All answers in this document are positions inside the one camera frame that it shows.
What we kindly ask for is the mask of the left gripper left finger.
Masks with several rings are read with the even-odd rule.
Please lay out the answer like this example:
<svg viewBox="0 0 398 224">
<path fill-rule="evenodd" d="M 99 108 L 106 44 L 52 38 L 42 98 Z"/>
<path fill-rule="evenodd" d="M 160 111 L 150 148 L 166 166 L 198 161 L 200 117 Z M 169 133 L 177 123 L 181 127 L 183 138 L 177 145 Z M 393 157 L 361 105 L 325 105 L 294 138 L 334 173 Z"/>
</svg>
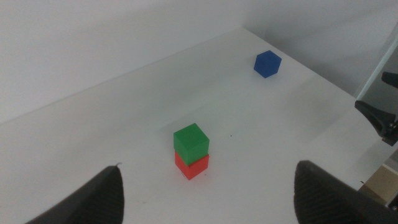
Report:
<svg viewBox="0 0 398 224">
<path fill-rule="evenodd" d="M 74 193 L 29 223 L 121 224 L 123 219 L 123 178 L 118 166 L 108 166 Z"/>
</svg>

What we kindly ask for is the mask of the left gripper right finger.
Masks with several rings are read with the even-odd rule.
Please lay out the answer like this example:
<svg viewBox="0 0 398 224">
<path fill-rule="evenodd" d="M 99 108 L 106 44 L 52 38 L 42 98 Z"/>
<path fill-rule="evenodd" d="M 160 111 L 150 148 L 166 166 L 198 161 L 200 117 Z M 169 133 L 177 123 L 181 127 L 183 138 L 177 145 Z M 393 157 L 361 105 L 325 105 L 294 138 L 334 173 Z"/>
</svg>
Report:
<svg viewBox="0 0 398 224">
<path fill-rule="evenodd" d="M 397 224 L 397 212 L 332 176 L 300 161 L 294 177 L 294 210 L 300 224 Z"/>
</svg>

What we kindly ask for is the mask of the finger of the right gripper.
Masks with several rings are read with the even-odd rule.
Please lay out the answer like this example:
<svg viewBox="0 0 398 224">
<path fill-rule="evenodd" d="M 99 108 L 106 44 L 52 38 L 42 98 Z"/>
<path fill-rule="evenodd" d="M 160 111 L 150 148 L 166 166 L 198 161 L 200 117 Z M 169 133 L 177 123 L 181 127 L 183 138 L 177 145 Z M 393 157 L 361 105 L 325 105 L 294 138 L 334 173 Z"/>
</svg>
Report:
<svg viewBox="0 0 398 224">
<path fill-rule="evenodd" d="M 394 88 L 398 88 L 398 74 L 391 72 L 383 72 L 382 73 L 382 81 Z"/>
<path fill-rule="evenodd" d="M 354 107 L 371 123 L 377 134 L 390 146 L 397 142 L 397 116 L 379 110 L 363 101 L 355 101 Z"/>
</svg>

